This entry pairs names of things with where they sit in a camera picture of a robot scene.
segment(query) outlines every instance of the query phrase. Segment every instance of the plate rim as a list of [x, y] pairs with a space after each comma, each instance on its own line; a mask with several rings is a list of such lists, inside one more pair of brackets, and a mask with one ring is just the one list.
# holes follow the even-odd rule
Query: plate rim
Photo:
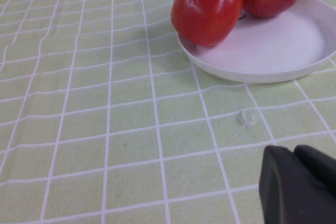
[[[336, 10], [334, 8], [332, 8], [330, 5], [328, 5], [327, 3], [325, 3], [324, 1], [322, 1], [322, 0], [309, 0], [309, 1], [319, 2], [319, 4], [324, 5], [330, 11], [333, 11], [336, 15]], [[306, 76], [306, 75], [312, 73], [311, 70], [314, 71], [318, 68], [321, 68], [323, 65], [325, 65], [328, 62], [328, 60], [330, 60], [330, 58], [332, 58], [336, 54], [336, 48], [335, 48], [335, 51], [333, 51], [331, 54], [324, 57], [323, 59], [320, 59], [319, 61], [316, 61], [313, 64], [309, 64], [305, 67], [301, 67], [301, 68], [298, 68], [298, 69], [295, 69], [295, 70], [280, 71], [280, 72], [274, 72], [274, 73], [243, 73], [243, 72], [237, 72], [237, 71], [231, 71], [231, 70], [219, 68], [219, 67], [216, 67], [214, 65], [211, 65], [209, 63], [206, 63], [206, 62], [198, 59], [197, 57], [192, 55], [182, 44], [182, 40], [185, 40], [187, 42], [189, 42], [189, 41], [187, 39], [185, 39], [184, 37], [182, 37], [179, 33], [176, 33], [176, 36], [177, 36], [178, 43], [180, 44], [180, 46], [182, 47], [183, 51], [188, 56], [190, 61], [195, 63], [195, 65], [197, 65], [200, 69], [202, 69], [203, 71], [208, 72], [212, 75], [218, 76], [222, 79], [227, 79], [227, 80], [231, 80], [231, 81], [238, 81], [238, 82], [245, 82], [245, 83], [274, 83], [274, 82], [282, 82], [282, 81], [288, 81], [288, 80], [293, 80], [293, 79], [296, 79], [296, 78], [300, 78], [300, 77], [303, 77], [303, 76]], [[222, 73], [225, 73], [224, 75], [228, 76], [228, 77], [222, 77], [218, 74], [214, 74], [213, 73], [214, 71], [205, 70], [204, 68], [209, 68], [209, 69], [212, 69], [214, 71], [220, 71]], [[266, 78], [266, 77], [270, 77], [273, 80], [269, 80], [269, 81], [262, 80], [263, 78]], [[246, 79], [246, 78], [251, 78], [251, 81], [242, 81], [242, 79]]]

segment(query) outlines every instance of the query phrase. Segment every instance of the round plate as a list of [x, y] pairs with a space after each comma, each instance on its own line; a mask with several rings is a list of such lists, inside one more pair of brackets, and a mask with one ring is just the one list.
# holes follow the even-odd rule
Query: round plate
[[178, 35], [189, 59], [215, 76], [272, 83], [310, 74], [336, 52], [336, 11], [319, 0], [297, 0], [271, 19], [246, 15], [217, 46], [205, 48]]

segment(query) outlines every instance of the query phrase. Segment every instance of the tablecloth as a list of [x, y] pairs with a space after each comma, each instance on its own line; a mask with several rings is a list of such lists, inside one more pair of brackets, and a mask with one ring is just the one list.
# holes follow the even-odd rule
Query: tablecloth
[[259, 224], [266, 145], [336, 157], [336, 56], [222, 80], [191, 65], [171, 6], [0, 0], [1, 223]]

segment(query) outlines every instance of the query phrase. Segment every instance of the table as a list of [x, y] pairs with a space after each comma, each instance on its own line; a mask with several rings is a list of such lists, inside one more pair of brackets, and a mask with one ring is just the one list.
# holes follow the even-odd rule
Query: table
[[0, 0], [1, 223], [263, 223], [266, 145], [336, 157], [336, 56], [221, 80], [190, 64], [171, 6]]

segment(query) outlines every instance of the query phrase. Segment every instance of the black object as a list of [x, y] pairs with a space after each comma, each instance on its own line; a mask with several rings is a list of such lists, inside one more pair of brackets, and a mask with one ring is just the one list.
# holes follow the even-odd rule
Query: black object
[[336, 224], [336, 160], [308, 145], [266, 146], [259, 195], [265, 224]]

